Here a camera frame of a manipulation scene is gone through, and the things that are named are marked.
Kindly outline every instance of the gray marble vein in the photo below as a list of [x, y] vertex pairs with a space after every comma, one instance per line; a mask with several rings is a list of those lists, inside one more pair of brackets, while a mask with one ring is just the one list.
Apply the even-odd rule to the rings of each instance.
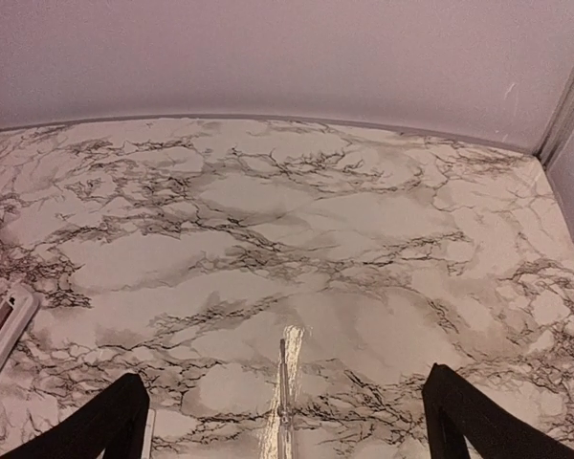
[[424, 458], [444, 362], [574, 448], [574, 248], [539, 163], [247, 120], [0, 134], [0, 298], [41, 308], [0, 375], [0, 453], [126, 371], [153, 457]]

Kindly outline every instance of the white marble pattern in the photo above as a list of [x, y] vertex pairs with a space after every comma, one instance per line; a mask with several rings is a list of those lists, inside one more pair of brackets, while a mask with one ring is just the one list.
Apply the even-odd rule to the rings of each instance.
[[0, 453], [125, 371], [153, 458], [423, 458], [444, 362], [574, 448], [574, 249], [530, 157], [381, 130], [137, 120], [0, 134]]

